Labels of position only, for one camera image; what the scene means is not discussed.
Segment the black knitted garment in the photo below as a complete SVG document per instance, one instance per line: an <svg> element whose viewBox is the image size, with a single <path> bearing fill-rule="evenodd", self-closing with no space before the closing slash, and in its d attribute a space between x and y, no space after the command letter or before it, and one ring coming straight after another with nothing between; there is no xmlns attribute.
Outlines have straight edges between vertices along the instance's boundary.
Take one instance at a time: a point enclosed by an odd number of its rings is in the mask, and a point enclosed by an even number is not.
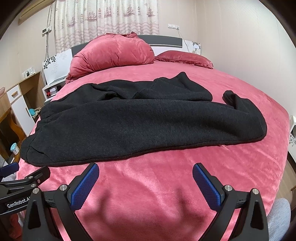
<svg viewBox="0 0 296 241"><path fill-rule="evenodd" d="M231 90L223 103L181 72L153 81L88 83L44 106L21 158L41 167L122 160L155 151L258 142L256 105Z"/></svg>

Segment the grey knitted sleeve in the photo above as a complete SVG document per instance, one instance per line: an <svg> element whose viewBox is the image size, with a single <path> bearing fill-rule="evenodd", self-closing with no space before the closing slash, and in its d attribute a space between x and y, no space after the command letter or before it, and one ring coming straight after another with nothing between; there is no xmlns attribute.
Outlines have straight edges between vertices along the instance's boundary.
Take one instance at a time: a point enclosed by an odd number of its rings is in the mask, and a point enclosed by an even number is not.
<svg viewBox="0 0 296 241"><path fill-rule="evenodd" d="M290 226L290 203L285 198L276 199L267 216L269 240L281 240Z"/></svg>

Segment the light blue white jar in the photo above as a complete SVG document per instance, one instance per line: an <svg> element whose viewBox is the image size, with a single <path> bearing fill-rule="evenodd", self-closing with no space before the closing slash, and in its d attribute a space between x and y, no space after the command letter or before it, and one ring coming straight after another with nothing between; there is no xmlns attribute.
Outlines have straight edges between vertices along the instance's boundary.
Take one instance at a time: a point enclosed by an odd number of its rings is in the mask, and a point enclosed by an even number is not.
<svg viewBox="0 0 296 241"><path fill-rule="evenodd" d="M11 151L14 155L17 155L17 154L20 152L20 149L19 149L19 147L18 147L18 144L17 144L17 143L13 143L13 144L11 145L10 151Z"/></svg>

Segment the wooden shelf unit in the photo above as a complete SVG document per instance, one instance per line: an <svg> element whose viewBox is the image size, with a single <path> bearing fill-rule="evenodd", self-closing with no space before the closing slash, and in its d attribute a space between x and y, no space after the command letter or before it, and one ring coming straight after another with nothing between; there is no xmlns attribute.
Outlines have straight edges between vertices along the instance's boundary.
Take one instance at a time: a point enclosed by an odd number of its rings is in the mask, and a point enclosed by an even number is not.
<svg viewBox="0 0 296 241"><path fill-rule="evenodd" d="M1 94L1 157L5 161L9 161L13 155L12 144L16 143L20 148L25 138L25 133L16 123L16 117L11 109L8 96L3 92Z"/></svg>

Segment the pink velvet bed cover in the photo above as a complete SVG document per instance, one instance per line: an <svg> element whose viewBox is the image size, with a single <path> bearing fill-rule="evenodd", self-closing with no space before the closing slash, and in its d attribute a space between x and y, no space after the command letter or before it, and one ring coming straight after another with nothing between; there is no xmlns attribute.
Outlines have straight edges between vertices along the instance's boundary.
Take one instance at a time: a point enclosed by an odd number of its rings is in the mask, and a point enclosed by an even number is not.
<svg viewBox="0 0 296 241"><path fill-rule="evenodd" d="M216 211L210 209L193 178L196 163L237 191L258 189L266 214L270 212L287 159L289 116L252 85L215 69L156 61L93 72L66 83L53 101L88 83L153 81L181 72L206 88L214 102L223 103L227 90L252 101L266 121L265 138L246 144L155 151L122 160L46 166L50 177L38 187L43 192L70 184L91 163L99 166L99 178L82 208L75 211L92 240L200 240ZM37 168L21 158L17 178ZM57 210L51 211L63 240L70 240Z"/></svg>

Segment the white and wood desk cabinet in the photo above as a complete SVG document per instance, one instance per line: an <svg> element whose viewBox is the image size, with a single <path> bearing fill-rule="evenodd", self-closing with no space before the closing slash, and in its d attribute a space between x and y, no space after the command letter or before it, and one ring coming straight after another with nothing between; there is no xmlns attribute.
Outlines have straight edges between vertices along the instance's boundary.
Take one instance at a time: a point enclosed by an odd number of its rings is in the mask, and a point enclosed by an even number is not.
<svg viewBox="0 0 296 241"><path fill-rule="evenodd" d="M44 106L44 86L41 72L37 72L6 91L16 121L26 136L31 133L36 123L29 114L29 109Z"/></svg>

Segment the white bedside table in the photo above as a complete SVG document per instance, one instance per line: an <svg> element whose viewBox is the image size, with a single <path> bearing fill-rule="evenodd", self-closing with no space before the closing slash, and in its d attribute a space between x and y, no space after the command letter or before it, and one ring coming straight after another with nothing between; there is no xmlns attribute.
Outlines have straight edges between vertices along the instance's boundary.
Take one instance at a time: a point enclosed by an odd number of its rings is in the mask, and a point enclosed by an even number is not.
<svg viewBox="0 0 296 241"><path fill-rule="evenodd" d="M61 90L61 88L66 84L66 77L62 77L54 80L52 83L47 84L43 87L43 95L45 97L45 103L51 101L52 98Z"/></svg>

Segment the dark pink pillow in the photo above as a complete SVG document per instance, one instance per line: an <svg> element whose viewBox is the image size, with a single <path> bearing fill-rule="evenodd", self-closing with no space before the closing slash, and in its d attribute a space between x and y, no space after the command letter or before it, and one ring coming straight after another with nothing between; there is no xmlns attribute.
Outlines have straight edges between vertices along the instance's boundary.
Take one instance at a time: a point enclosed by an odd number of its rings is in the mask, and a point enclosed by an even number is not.
<svg viewBox="0 0 296 241"><path fill-rule="evenodd" d="M169 50L161 54L158 54L154 59L156 61L184 63L208 69L213 69L213 63L209 59L201 55L189 52Z"/></svg>

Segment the large pink folded duvet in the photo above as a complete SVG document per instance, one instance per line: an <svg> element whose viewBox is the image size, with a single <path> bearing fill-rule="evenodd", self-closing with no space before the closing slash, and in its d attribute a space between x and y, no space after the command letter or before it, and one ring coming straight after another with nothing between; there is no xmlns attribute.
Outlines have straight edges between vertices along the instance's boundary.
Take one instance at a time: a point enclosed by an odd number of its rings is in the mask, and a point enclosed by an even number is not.
<svg viewBox="0 0 296 241"><path fill-rule="evenodd" d="M107 33L91 40L71 61L66 83L93 72L113 67L145 65L154 62L149 44L135 32L126 35Z"/></svg>

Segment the patterned white curtain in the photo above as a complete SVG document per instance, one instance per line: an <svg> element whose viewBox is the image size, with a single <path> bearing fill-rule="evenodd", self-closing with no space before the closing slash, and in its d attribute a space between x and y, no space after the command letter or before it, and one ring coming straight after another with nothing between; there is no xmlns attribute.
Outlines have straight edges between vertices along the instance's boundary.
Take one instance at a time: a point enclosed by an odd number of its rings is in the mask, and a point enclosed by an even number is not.
<svg viewBox="0 0 296 241"><path fill-rule="evenodd" d="M57 53L105 33L158 35L158 2L56 1L54 29Z"/></svg>

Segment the white wall socket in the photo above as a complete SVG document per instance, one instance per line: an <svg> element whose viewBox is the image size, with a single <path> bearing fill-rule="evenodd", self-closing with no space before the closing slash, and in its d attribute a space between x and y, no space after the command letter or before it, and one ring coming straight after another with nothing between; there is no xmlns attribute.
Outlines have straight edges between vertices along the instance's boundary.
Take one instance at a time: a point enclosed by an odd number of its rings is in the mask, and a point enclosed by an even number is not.
<svg viewBox="0 0 296 241"><path fill-rule="evenodd" d="M168 24L168 28L169 29L179 30L179 26L178 25L173 25L173 24Z"/></svg>

